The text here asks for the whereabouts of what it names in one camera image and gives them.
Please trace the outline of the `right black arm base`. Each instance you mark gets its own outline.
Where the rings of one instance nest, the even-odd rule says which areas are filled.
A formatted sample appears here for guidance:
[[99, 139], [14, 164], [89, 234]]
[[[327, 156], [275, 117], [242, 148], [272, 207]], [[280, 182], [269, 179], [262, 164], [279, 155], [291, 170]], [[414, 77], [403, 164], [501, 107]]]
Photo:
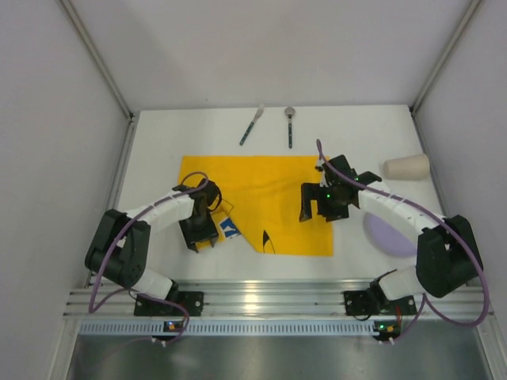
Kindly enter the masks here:
[[407, 296], [394, 301], [376, 298], [366, 290], [344, 291], [345, 313], [353, 317], [372, 316], [413, 316], [417, 313], [414, 297]]

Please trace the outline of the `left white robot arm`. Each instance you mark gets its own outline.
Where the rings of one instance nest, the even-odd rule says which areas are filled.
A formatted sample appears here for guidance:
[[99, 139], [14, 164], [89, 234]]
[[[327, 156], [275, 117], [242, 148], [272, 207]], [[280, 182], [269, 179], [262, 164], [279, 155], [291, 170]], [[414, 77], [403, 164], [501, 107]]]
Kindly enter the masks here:
[[214, 245], [219, 232], [212, 220], [212, 205], [222, 194], [215, 182], [203, 178], [196, 187], [179, 184], [161, 199], [130, 211], [104, 213], [85, 258], [85, 266], [116, 285], [150, 298], [175, 302], [177, 283], [148, 268], [151, 238], [178, 224], [188, 249], [200, 243]]

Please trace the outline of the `yellow printed cloth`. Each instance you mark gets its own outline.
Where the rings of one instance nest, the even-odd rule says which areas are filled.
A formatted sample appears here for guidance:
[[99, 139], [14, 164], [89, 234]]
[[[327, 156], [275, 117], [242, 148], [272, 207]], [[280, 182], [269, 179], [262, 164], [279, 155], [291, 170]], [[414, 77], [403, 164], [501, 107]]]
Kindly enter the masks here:
[[185, 156], [178, 179], [199, 183], [190, 173], [204, 172], [218, 186], [212, 204], [219, 240], [243, 236], [257, 253], [331, 257], [331, 224], [315, 213], [299, 221], [300, 186], [319, 182], [313, 156]]

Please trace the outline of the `fork with teal handle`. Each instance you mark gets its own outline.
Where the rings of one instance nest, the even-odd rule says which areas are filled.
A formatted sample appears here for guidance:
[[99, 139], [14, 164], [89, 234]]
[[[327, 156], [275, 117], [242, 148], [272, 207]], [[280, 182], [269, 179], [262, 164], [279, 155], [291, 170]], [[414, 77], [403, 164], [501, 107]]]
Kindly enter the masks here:
[[252, 129], [254, 128], [254, 125], [255, 123], [261, 118], [261, 116], [263, 115], [264, 113], [264, 109], [265, 109], [265, 106], [263, 104], [260, 104], [257, 108], [257, 111], [255, 112], [254, 114], [254, 117], [253, 119], [250, 121], [250, 124], [249, 126], [247, 127], [247, 129], [245, 130], [245, 132], [243, 133], [240, 141], [239, 141], [239, 145], [242, 146], [245, 141], [247, 140], [250, 132], [252, 131]]

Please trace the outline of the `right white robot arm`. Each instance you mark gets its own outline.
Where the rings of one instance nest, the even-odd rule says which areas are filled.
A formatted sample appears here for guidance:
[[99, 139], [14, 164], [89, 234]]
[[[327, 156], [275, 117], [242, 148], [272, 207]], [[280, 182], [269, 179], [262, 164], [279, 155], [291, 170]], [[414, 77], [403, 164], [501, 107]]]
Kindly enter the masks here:
[[445, 217], [414, 201], [395, 195], [383, 179], [358, 173], [345, 156], [320, 158], [318, 183], [303, 183], [299, 220], [314, 213], [327, 222], [349, 217], [349, 206], [374, 215], [416, 248], [415, 263], [387, 272], [370, 282], [366, 291], [375, 310], [412, 295], [443, 298], [483, 269], [471, 224], [461, 215]]

